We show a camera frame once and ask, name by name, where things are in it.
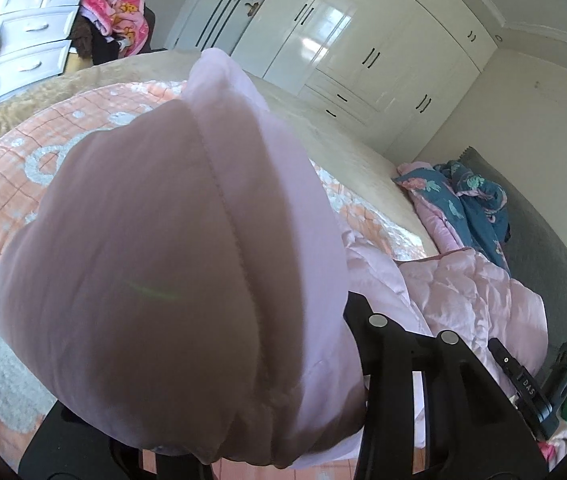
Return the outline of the pink quilted padded jacket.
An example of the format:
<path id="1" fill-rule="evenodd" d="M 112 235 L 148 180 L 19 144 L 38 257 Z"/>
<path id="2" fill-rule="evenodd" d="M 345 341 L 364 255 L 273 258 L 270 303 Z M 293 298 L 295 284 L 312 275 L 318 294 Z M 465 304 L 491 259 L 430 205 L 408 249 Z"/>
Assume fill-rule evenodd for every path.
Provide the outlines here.
<path id="1" fill-rule="evenodd" d="M 397 263 L 332 209 L 248 75 L 204 51 L 177 99 L 70 150 L 0 256 L 0 337 L 91 426 L 167 455 L 278 468 L 353 457 L 366 386 L 351 292 L 408 332 L 529 370 L 543 300 L 473 249 Z"/>

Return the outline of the white bedroom door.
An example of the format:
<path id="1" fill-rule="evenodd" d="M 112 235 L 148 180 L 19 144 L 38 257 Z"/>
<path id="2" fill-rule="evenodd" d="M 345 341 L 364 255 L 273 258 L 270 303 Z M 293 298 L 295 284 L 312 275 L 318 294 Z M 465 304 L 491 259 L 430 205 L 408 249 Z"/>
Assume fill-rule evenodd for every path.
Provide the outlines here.
<path id="1" fill-rule="evenodd" d="M 186 0 L 165 41 L 167 49 L 219 48 L 231 53 L 265 0 Z"/>

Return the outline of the orange cloud pattern blanket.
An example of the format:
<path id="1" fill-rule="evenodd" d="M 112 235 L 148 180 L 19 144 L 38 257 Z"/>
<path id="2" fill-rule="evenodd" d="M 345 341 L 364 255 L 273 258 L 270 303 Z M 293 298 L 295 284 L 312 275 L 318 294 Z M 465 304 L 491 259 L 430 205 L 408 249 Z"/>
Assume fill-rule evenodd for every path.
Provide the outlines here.
<path id="1" fill-rule="evenodd" d="M 0 254 L 36 218 L 47 186 L 87 134 L 123 126 L 179 96 L 179 81 L 124 82 L 57 102 L 0 136 Z M 315 162 L 332 207 L 353 229 L 397 260 L 425 258 L 419 236 L 391 221 Z M 50 393 L 0 339 L 0 457 L 18 466 L 44 415 Z"/>

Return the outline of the grey upholstered headboard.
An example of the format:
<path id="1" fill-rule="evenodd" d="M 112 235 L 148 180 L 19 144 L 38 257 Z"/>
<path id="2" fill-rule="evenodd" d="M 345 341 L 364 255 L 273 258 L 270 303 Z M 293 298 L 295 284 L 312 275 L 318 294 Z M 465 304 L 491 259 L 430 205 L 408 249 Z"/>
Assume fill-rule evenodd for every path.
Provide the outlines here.
<path id="1" fill-rule="evenodd" d="M 511 274 L 544 300 L 548 324 L 548 353 L 540 378 L 567 341 L 567 246 L 535 207 L 472 146 L 459 157 L 476 174 L 505 189 L 510 222 L 510 240 L 504 253 Z"/>

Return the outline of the blue and pink floral duvet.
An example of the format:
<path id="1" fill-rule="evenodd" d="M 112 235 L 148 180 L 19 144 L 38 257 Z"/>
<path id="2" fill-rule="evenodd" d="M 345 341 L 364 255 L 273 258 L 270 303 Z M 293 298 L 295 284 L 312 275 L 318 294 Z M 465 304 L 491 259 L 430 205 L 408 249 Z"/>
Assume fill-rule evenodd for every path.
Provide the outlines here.
<path id="1" fill-rule="evenodd" d="M 508 196 L 458 160 L 432 166 L 408 162 L 397 168 L 395 184 L 415 206 L 417 215 L 440 252 L 473 248 L 504 270 L 504 244 L 510 237 Z"/>

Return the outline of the tan bed sheet mattress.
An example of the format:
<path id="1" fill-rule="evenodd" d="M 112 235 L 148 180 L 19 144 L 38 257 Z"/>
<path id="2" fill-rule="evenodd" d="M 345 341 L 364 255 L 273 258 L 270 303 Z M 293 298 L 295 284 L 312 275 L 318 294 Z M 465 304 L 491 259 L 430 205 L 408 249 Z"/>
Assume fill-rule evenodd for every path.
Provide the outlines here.
<path id="1" fill-rule="evenodd" d="M 183 81 L 198 51 L 166 50 L 123 58 L 48 78 L 0 102 L 0 136 L 40 110 L 91 89 L 142 81 Z M 308 156 L 398 226 L 422 240 L 425 253 L 439 253 L 404 190 L 393 182 L 395 166 L 296 96 L 255 76 L 251 78 L 274 114 L 292 126 Z"/>

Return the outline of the glossy cream built-in wardrobe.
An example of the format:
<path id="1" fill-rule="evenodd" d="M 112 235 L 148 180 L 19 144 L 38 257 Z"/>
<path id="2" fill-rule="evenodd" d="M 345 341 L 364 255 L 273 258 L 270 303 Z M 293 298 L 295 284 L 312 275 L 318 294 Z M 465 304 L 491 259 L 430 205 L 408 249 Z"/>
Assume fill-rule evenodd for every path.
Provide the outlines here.
<path id="1" fill-rule="evenodd" d="M 462 0 L 265 0 L 232 56 L 399 165 L 495 50 Z"/>

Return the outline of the pink yellow cartoon blanket pile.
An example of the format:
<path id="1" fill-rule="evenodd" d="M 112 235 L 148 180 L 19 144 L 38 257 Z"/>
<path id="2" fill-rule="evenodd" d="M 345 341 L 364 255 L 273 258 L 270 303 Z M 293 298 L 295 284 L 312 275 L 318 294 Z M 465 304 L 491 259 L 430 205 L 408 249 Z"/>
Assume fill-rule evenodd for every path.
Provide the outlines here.
<path id="1" fill-rule="evenodd" d="M 72 47 L 93 65 L 150 53 L 155 15 L 146 0 L 80 0 Z"/>

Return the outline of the white drawer chest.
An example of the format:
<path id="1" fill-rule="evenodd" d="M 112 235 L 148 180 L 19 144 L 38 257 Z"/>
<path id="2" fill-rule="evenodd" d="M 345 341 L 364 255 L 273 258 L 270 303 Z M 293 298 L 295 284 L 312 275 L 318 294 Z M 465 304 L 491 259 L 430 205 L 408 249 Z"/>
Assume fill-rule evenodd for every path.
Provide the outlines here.
<path id="1" fill-rule="evenodd" d="M 64 72 L 80 0 L 0 0 L 0 101 Z"/>

